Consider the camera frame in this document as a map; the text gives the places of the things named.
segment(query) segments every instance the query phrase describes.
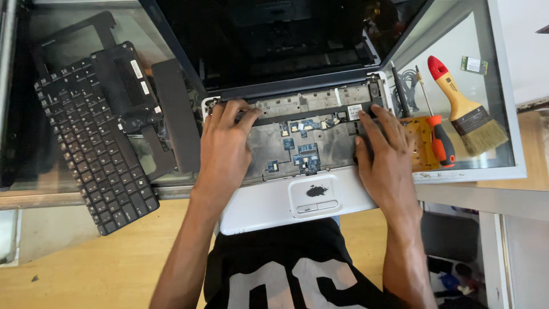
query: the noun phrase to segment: glass table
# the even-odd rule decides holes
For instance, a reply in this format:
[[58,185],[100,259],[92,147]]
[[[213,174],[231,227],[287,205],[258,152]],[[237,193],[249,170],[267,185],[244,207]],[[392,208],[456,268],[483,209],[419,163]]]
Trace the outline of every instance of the glass table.
[[[137,1],[45,2],[37,1],[31,14],[30,39],[33,41],[39,41],[56,30],[109,10],[116,21],[112,32],[117,43],[131,41],[135,45],[148,75],[152,64],[174,58]],[[490,1],[489,4],[486,0],[427,0],[426,3],[380,69],[386,72],[393,92],[393,102],[396,102],[390,61],[396,65],[405,80],[408,100],[412,102],[413,99],[411,105],[415,109],[412,116],[419,116],[429,114],[421,87],[413,82],[414,73],[411,70],[415,72],[415,66],[419,67],[433,111],[442,115],[443,127],[456,149],[455,167],[415,173],[416,184],[525,177],[524,156],[497,15],[497,1]],[[93,29],[80,31],[71,40],[63,42],[60,48],[52,50],[48,56],[71,63],[102,49]],[[463,94],[470,100],[481,103],[505,127],[510,136],[508,143],[478,157],[467,156],[460,137],[447,120],[450,113],[449,102],[430,76],[427,68],[429,55],[434,55],[445,63]],[[463,56],[487,61],[487,74],[461,70]],[[192,102],[200,103],[200,94],[194,90],[189,90],[188,93]],[[142,136],[131,135],[130,139],[145,172],[154,170],[150,149]],[[0,209],[83,204],[60,151],[57,147],[53,149],[49,158],[39,158],[32,166],[25,167],[27,174],[34,176],[20,178],[9,191],[0,192]],[[152,184],[160,199],[186,198],[196,177],[196,174],[183,174],[174,170],[154,180]]]

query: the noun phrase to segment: wooden brush handle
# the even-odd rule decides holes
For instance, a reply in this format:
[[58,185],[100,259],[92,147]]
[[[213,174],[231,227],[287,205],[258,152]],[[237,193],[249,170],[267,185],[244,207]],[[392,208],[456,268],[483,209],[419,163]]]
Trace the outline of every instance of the wooden brush handle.
[[457,85],[452,77],[452,74],[448,71],[448,68],[438,59],[430,56],[428,59],[429,71],[436,81],[436,84],[442,89],[448,100],[450,100],[450,106],[452,111],[450,121],[454,121],[464,116],[465,114],[480,107],[479,103],[473,102],[467,99],[457,88]]

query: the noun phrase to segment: green circuit card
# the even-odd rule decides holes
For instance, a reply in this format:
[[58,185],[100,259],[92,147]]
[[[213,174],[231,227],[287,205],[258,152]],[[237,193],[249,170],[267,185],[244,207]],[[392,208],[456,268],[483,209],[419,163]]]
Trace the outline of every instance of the green circuit card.
[[461,57],[461,70],[486,75],[488,73],[488,62],[481,59],[463,56]]

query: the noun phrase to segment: wooden floor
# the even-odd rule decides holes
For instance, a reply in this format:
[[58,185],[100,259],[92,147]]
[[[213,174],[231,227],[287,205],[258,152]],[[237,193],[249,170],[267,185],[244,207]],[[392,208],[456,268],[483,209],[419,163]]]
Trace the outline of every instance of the wooden floor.
[[[0,268],[0,307],[147,308],[187,205],[188,200],[163,201],[152,216],[109,237]],[[354,265],[381,288],[386,242],[381,211],[341,216],[341,230]],[[201,296],[198,307],[204,305]]]

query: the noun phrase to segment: detached keyboard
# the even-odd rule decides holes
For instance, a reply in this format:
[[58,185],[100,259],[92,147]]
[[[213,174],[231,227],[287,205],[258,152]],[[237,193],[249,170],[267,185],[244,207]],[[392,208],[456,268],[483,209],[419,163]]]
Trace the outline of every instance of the detached keyboard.
[[156,210],[158,200],[118,128],[89,59],[35,83],[63,157],[101,235]]

